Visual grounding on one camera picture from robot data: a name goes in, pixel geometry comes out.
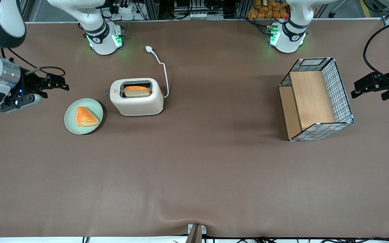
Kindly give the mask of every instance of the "plate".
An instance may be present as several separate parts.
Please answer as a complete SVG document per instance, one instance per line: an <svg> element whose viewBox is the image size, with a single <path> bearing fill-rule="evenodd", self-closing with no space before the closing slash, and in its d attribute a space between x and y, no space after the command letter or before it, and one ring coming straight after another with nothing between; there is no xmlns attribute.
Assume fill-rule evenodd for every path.
<svg viewBox="0 0 389 243"><path fill-rule="evenodd" d="M79 106L85 106L88 108L99 120L99 124L91 127L80 127L76 124L76 110ZM65 127L74 134L87 134L94 131L102 122L103 119L103 107L96 100L85 98L80 99L72 103L64 115Z"/></svg>

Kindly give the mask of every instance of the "wooden board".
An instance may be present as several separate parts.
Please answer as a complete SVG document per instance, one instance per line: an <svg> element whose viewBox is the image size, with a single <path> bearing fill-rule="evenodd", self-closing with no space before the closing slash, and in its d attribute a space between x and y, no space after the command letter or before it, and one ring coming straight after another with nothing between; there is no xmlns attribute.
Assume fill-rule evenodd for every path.
<svg viewBox="0 0 389 243"><path fill-rule="evenodd" d="M301 132L298 113L296 112L295 98L291 86L281 86L280 93L281 106L283 108L284 121L286 123L287 137L292 139Z"/></svg>
<svg viewBox="0 0 389 243"><path fill-rule="evenodd" d="M301 130L315 123L335 123L322 72L291 72L289 75Z"/></svg>

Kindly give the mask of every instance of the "wire mesh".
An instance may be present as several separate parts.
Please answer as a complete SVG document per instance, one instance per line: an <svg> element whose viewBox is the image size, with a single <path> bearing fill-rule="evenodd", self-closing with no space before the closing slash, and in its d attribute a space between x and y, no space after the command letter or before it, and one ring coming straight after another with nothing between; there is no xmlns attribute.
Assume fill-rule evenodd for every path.
<svg viewBox="0 0 389 243"><path fill-rule="evenodd" d="M333 57L305 58L295 62L280 86L291 86L291 72L322 71L328 90L336 123L316 123L308 127L290 141L318 141L344 129L354 122L349 100Z"/></svg>

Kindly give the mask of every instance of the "bread slice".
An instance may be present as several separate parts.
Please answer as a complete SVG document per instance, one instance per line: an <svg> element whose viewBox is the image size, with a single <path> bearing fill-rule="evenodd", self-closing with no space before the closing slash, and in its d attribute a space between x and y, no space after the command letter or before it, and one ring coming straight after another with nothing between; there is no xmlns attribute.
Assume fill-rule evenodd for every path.
<svg viewBox="0 0 389 243"><path fill-rule="evenodd" d="M76 124L80 127L91 127L99 124L99 120L85 106L79 106L76 110Z"/></svg>
<svg viewBox="0 0 389 243"><path fill-rule="evenodd" d="M127 97L149 96L150 90L142 86L128 86L124 88L124 94Z"/></svg>

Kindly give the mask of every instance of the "pastry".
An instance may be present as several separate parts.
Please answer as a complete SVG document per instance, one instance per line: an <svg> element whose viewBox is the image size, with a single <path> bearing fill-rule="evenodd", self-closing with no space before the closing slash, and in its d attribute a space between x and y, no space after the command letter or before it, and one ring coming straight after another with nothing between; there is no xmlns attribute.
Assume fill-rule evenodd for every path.
<svg viewBox="0 0 389 243"><path fill-rule="evenodd" d="M253 4L253 7L254 7L255 9L259 9L260 7L262 7L262 2L261 2L261 0L253 0L253 1L252 1L252 4Z"/></svg>
<svg viewBox="0 0 389 243"><path fill-rule="evenodd" d="M280 10L280 17L281 18L284 18L285 16L287 15L287 10L284 8L284 9L281 9Z"/></svg>
<svg viewBox="0 0 389 243"><path fill-rule="evenodd" d="M257 15L258 15L258 11L256 9L250 9L249 13L247 14L247 18L256 19Z"/></svg>
<svg viewBox="0 0 389 243"><path fill-rule="evenodd" d="M273 17L273 11L269 10L269 11L265 14L265 18L266 18L266 19L270 19L271 17Z"/></svg>
<svg viewBox="0 0 389 243"><path fill-rule="evenodd" d="M273 18L279 19L280 18L280 13L277 11L273 11Z"/></svg>
<svg viewBox="0 0 389 243"><path fill-rule="evenodd" d="M281 6L281 4L276 2L276 4L273 6L272 10L273 11L279 11L280 10L280 6Z"/></svg>
<svg viewBox="0 0 389 243"><path fill-rule="evenodd" d="M128 86L124 88L124 94L126 97L140 97L148 96L151 92L149 89L142 86Z"/></svg>
<svg viewBox="0 0 389 243"><path fill-rule="evenodd" d="M260 14L266 14L269 11L267 6L262 6L259 8L259 13Z"/></svg>
<svg viewBox="0 0 389 243"><path fill-rule="evenodd" d="M80 127L91 127L98 125L99 120L88 108L79 106L76 109L76 124Z"/></svg>

